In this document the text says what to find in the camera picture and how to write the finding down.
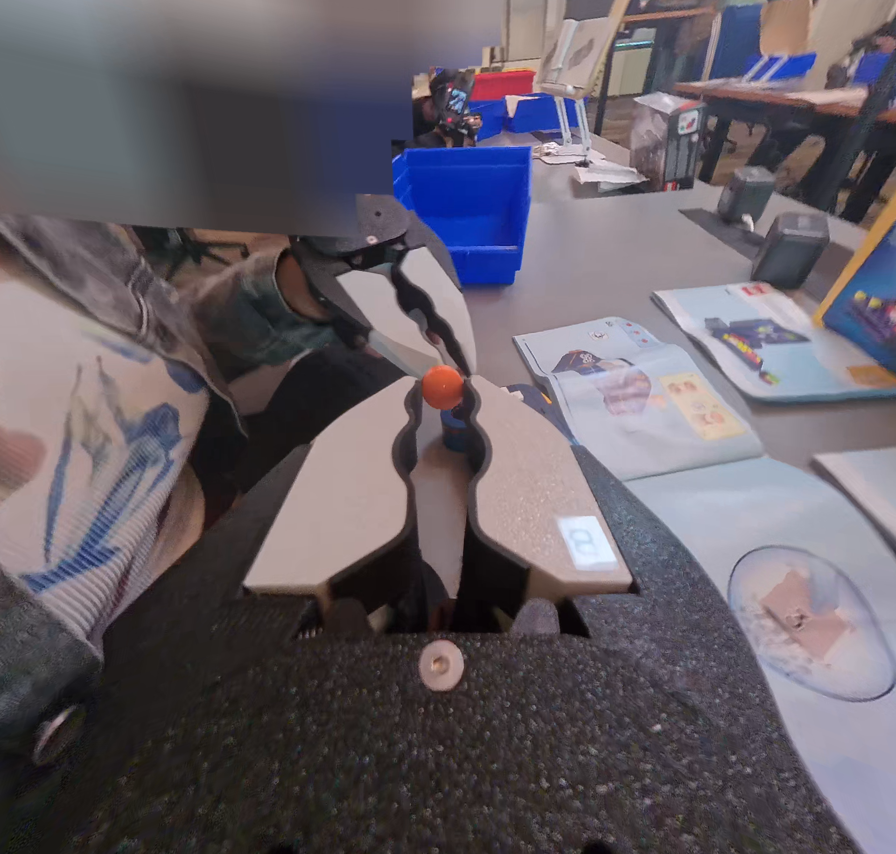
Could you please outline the orange round toy piece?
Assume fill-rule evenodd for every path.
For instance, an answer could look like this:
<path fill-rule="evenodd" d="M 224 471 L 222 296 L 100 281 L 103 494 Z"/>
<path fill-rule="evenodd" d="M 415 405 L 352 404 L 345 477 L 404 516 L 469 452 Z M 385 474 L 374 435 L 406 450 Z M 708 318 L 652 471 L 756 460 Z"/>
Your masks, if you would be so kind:
<path fill-rule="evenodd" d="M 465 378 L 455 368 L 436 365 L 420 381 L 424 402 L 440 412 L 450 412 L 463 401 Z"/>

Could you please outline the blue plastic bin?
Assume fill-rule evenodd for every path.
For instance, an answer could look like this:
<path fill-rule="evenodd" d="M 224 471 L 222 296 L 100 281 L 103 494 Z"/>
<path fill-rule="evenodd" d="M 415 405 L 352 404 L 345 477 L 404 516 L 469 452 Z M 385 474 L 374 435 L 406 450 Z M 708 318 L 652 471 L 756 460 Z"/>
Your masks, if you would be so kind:
<path fill-rule="evenodd" d="M 479 118 L 475 134 L 477 145 L 498 136 L 504 130 L 508 118 L 505 98 L 474 100 L 469 103 L 469 112 Z"/>
<path fill-rule="evenodd" d="M 532 204 L 529 146 L 412 148 L 392 160 L 393 194 L 448 249 L 462 286 L 510 286 Z"/>
<path fill-rule="evenodd" d="M 555 99 L 548 94 L 504 97 L 502 130 L 515 133 L 560 132 Z"/>

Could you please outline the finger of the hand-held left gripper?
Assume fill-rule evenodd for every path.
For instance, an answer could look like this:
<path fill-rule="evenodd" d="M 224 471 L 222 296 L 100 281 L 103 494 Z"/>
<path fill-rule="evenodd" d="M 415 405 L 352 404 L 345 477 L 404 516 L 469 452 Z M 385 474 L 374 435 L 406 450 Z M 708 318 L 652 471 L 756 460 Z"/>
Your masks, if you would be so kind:
<path fill-rule="evenodd" d="M 454 262 L 443 245 L 418 245 L 393 263 L 399 306 L 446 363 L 461 375 L 476 372 L 476 342 Z"/>
<path fill-rule="evenodd" d="M 365 337 L 368 351 L 413 378 L 422 378 L 436 365 L 452 365 L 438 336 L 430 334 L 423 309 L 399 305 L 387 272 L 352 270 L 339 283 L 370 326 Z"/>

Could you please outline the blue brick game console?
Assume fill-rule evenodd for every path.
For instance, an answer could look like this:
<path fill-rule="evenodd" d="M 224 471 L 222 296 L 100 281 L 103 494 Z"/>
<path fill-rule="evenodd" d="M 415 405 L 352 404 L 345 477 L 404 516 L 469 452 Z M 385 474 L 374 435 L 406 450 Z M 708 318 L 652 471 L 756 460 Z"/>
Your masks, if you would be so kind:
<path fill-rule="evenodd" d="M 578 443 L 555 400 L 541 388 L 532 384 L 518 383 L 506 386 L 503 390 L 546 418 L 566 437 L 570 444 Z M 463 400 L 460 400 L 451 410 L 440 412 L 442 443 L 447 449 L 461 454 L 466 452 L 469 437 L 466 415 Z"/>

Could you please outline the person's left forearm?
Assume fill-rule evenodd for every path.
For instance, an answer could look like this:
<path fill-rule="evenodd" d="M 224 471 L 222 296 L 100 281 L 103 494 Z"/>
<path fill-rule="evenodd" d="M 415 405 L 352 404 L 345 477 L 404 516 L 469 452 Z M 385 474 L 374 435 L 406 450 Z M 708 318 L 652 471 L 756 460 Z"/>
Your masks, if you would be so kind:
<path fill-rule="evenodd" d="M 331 322 L 303 321 L 280 297 L 274 269 L 284 250 L 291 251 L 256 252 L 183 294 L 199 336 L 227 382 L 337 342 Z"/>

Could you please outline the white instruction booklet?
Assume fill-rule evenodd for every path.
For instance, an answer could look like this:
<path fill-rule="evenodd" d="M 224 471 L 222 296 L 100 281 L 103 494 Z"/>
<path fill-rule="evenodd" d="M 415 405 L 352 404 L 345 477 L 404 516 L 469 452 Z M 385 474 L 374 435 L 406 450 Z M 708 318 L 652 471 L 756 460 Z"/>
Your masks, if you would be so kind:
<path fill-rule="evenodd" d="M 823 453 L 812 467 L 852 500 L 895 547 L 895 447 Z"/>

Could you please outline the closed instruction booklet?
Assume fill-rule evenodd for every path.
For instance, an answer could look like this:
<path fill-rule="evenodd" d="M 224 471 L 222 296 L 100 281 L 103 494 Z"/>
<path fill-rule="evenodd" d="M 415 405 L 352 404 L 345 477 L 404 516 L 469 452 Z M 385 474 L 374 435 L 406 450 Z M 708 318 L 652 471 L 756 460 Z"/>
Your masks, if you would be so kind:
<path fill-rule="evenodd" d="M 785 404 L 895 397 L 893 372 L 766 283 L 658 291 L 653 300 L 747 398 Z"/>

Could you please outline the black desk mat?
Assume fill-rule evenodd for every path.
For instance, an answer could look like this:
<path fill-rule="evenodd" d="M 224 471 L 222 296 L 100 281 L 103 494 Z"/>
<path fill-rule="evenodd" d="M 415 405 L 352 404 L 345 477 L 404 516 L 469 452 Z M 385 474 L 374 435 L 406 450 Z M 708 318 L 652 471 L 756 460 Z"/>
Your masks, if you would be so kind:
<path fill-rule="evenodd" d="M 742 222 L 725 222 L 717 213 L 704 208 L 684 208 L 679 213 L 740 256 L 756 262 L 764 237 L 752 228 Z"/>

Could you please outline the open light blue instruction booklet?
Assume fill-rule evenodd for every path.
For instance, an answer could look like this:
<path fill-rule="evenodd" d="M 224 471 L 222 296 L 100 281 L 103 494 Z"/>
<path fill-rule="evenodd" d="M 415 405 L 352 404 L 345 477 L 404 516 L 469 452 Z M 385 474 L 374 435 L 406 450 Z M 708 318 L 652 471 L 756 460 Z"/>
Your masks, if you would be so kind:
<path fill-rule="evenodd" d="M 598 319 L 515 335 L 583 445 L 696 558 L 812 778 L 864 852 L 895 849 L 895 566 L 868 520 L 767 457 L 692 357 Z"/>

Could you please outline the red plastic bin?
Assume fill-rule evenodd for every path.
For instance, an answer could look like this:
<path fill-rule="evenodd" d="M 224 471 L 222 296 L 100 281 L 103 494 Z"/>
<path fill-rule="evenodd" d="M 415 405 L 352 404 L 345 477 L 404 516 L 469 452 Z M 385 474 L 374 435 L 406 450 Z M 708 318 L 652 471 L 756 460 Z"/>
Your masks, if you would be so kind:
<path fill-rule="evenodd" d="M 472 102 L 481 102 L 529 96 L 533 91 L 534 78 L 535 71 L 532 69 L 480 71 L 474 75 L 469 98 Z"/>

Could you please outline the white book stand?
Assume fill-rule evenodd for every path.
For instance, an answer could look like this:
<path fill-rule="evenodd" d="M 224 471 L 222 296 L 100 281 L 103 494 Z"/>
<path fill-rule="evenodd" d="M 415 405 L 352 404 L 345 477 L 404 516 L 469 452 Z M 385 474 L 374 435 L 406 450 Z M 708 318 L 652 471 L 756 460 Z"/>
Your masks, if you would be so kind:
<path fill-rule="evenodd" d="M 547 48 L 533 88 L 553 99 L 561 142 L 542 146 L 542 160 L 582 168 L 590 165 L 591 133 L 584 102 L 596 85 L 617 29 L 611 18 L 564 20 Z"/>

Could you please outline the person's white printed shirt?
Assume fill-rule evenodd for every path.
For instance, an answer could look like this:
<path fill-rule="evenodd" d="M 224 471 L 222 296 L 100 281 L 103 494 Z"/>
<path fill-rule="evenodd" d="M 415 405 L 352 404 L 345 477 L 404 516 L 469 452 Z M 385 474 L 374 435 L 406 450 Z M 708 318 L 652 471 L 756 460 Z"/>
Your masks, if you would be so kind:
<path fill-rule="evenodd" d="M 204 382 L 2 271 L 1 557 L 85 639 L 203 533 Z"/>

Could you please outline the large grey box device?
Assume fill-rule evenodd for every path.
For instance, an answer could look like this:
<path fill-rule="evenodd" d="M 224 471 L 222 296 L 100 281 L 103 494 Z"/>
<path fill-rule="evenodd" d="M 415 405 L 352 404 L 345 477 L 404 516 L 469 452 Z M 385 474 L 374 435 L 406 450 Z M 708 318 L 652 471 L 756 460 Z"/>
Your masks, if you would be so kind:
<path fill-rule="evenodd" d="M 782 213 L 775 218 L 759 247 L 750 280 L 784 292 L 797 290 L 830 240 L 826 214 Z"/>

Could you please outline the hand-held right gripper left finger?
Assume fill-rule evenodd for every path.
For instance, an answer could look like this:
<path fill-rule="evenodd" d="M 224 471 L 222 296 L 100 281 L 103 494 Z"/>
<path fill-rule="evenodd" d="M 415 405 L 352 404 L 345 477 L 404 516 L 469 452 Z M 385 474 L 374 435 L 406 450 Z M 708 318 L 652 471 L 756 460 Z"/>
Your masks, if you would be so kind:
<path fill-rule="evenodd" d="M 331 423 L 309 446 L 244 586 L 257 594 L 394 606 L 419 571 L 410 474 L 418 461 L 420 381 L 403 377 Z"/>

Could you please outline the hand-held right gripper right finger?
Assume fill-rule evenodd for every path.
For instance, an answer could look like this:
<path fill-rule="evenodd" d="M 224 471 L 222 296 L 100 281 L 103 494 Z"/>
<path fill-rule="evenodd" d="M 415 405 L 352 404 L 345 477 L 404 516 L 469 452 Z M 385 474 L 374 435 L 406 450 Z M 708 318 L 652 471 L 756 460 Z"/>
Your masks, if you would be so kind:
<path fill-rule="evenodd" d="M 633 575 L 574 446 L 545 416 L 481 376 L 469 405 L 464 581 L 477 599 L 630 591 Z"/>

